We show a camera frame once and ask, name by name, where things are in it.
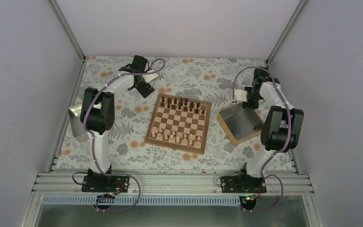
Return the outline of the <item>yellow metal tin box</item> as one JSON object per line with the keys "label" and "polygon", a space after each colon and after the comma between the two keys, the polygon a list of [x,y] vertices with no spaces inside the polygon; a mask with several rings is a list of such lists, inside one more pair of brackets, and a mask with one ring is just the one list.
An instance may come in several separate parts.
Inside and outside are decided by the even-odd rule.
{"label": "yellow metal tin box", "polygon": [[233,145],[241,144],[261,134],[261,129],[254,130],[256,125],[263,125],[263,120],[255,110],[244,109],[243,103],[234,104],[220,110],[217,120]]}

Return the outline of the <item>metal tin under left arm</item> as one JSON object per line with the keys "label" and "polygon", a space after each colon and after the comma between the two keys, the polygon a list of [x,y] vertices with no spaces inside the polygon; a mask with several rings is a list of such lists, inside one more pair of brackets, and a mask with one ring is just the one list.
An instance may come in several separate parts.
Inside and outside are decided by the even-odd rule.
{"label": "metal tin under left arm", "polygon": [[87,114],[89,104],[78,104],[68,109],[68,117],[73,137],[78,142],[95,139],[95,144],[107,143],[112,128],[115,111],[112,104],[93,105]]}

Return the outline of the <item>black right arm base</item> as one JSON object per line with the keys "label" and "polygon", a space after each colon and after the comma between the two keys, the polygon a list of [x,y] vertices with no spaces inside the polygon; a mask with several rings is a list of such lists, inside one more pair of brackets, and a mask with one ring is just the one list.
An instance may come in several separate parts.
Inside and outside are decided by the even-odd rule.
{"label": "black right arm base", "polygon": [[264,178],[245,176],[220,177],[222,193],[266,193],[267,188]]}

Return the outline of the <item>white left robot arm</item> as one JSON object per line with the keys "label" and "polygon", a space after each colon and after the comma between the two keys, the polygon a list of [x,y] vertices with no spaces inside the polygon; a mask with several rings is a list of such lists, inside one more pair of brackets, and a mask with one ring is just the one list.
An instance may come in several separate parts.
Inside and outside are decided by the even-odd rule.
{"label": "white left robot arm", "polygon": [[149,82],[157,78],[158,72],[159,70],[152,70],[148,59],[135,55],[132,63],[121,67],[103,88],[88,87],[84,91],[80,121],[89,136],[89,170],[98,174],[94,186],[102,192],[109,190],[113,181],[109,176],[111,163],[108,134],[115,120],[115,97],[133,89],[143,98],[148,97],[154,92]]}

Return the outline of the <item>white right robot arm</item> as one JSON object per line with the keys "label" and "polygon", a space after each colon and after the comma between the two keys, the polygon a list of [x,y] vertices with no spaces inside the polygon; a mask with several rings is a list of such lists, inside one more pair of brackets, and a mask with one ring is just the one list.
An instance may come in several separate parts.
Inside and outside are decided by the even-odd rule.
{"label": "white right robot arm", "polygon": [[269,107],[267,117],[261,127],[260,141],[264,146],[246,164],[247,175],[238,178],[237,186],[242,192],[255,187],[254,177],[263,177],[268,164],[281,153],[297,146],[304,112],[294,108],[282,92],[279,80],[267,68],[255,67],[250,87],[244,88],[245,109],[258,109],[259,101],[264,100]]}

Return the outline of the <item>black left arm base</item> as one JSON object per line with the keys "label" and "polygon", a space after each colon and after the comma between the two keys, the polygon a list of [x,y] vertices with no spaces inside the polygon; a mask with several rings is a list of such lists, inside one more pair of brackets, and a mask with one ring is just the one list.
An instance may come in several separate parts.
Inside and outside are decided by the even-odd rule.
{"label": "black left arm base", "polygon": [[107,193],[127,192],[129,181],[130,178],[128,176],[105,176],[93,172],[84,177],[81,191]]}

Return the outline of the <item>dark chess piece in tin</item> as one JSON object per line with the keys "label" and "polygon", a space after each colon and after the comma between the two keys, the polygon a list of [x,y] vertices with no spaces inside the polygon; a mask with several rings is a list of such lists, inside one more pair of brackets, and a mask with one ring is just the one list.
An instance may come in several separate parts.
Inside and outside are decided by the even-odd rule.
{"label": "dark chess piece in tin", "polygon": [[262,125],[261,124],[259,124],[259,125],[256,125],[253,129],[254,130],[258,130],[258,129],[260,129],[262,127]]}

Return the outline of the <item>wooden chessboard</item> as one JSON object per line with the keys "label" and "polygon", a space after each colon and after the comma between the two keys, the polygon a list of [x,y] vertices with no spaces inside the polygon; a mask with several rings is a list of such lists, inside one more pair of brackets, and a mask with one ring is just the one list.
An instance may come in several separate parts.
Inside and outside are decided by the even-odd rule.
{"label": "wooden chessboard", "polygon": [[[162,103],[162,97],[165,98],[164,107],[160,106]],[[170,109],[167,108],[168,98],[172,100],[170,103]],[[177,104],[173,103],[175,98],[177,98]],[[181,105],[182,109],[178,110],[180,99],[183,99],[183,105]],[[185,99],[188,99],[188,105],[184,105]],[[196,104],[200,103],[200,107],[198,108],[199,113],[190,112],[191,102],[194,102],[194,110],[197,109]],[[212,104],[210,102],[167,94],[159,94],[145,136],[145,143],[197,155],[203,155],[206,147],[211,107]],[[161,140],[157,140],[156,137],[151,137],[152,127],[156,127],[156,133],[158,128],[163,130],[163,137]],[[188,144],[186,145],[182,144],[184,134],[187,134],[189,140]],[[201,137],[201,148],[194,147],[194,140],[198,136]]]}

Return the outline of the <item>aluminium rail frame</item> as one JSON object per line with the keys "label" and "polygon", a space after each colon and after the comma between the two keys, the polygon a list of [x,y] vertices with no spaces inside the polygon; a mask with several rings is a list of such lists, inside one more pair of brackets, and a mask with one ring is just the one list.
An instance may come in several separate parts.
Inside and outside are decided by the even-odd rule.
{"label": "aluminium rail frame", "polygon": [[[221,175],[233,175],[233,172],[132,172],[136,180],[131,179],[128,194],[138,195],[220,195]],[[285,195],[311,195],[314,193],[307,175],[281,173],[280,180],[273,177],[266,180],[266,195],[279,195],[281,188]],[[38,174],[32,187],[35,194],[77,194],[81,186],[81,175],[71,172],[51,172]]]}

